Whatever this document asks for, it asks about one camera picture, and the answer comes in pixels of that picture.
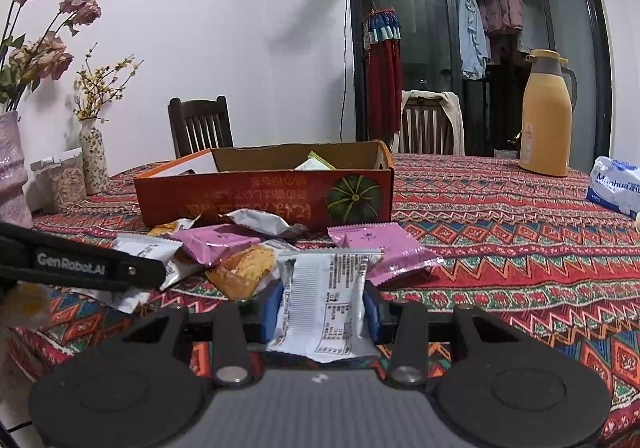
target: pumpkin illustration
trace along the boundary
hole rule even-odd
[[[326,196],[326,209],[342,224],[370,223],[382,208],[382,189],[370,177],[351,174],[336,181]]]

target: cable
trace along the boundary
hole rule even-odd
[[[340,114],[340,142],[342,142],[342,125],[344,123],[344,105],[347,101],[347,11],[349,0],[344,0],[344,91],[342,93],[342,113]]]
[[[9,433],[13,433],[13,432],[17,432],[18,430],[21,430],[22,428],[26,428],[27,426],[31,426],[33,423],[31,421],[25,421],[24,423],[20,423],[17,426],[14,426],[13,428],[9,428],[9,430],[7,430]]]

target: pink vase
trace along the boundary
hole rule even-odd
[[[31,228],[31,212],[22,187],[27,182],[18,131],[18,113],[0,114],[0,221]]]

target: tablecloth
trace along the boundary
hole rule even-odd
[[[411,298],[435,311],[471,303],[586,364],[613,395],[600,443],[640,446],[640,235],[633,221],[585,200],[587,176],[578,171],[557,179],[485,157],[397,154],[394,162],[394,219],[446,263],[386,286],[385,298]],[[65,214],[38,216],[34,226],[104,246],[119,231],[144,231],[132,178],[150,166],[114,176],[104,194]],[[325,235],[298,242],[325,243]],[[135,318],[62,288],[53,295],[46,327],[12,330],[12,356],[33,378]],[[222,299],[195,275],[153,293],[141,313],[171,303],[205,312]],[[448,346],[433,343],[429,354],[430,376],[443,374]],[[210,345],[194,346],[196,374],[208,373],[209,355]]]

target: patterned vase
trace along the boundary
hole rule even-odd
[[[18,131],[18,113],[0,115],[0,221],[31,228],[31,212],[22,187],[27,182]]]
[[[107,162],[104,158],[102,133],[95,128],[95,118],[81,121],[80,146],[87,195],[102,192],[109,186]]]

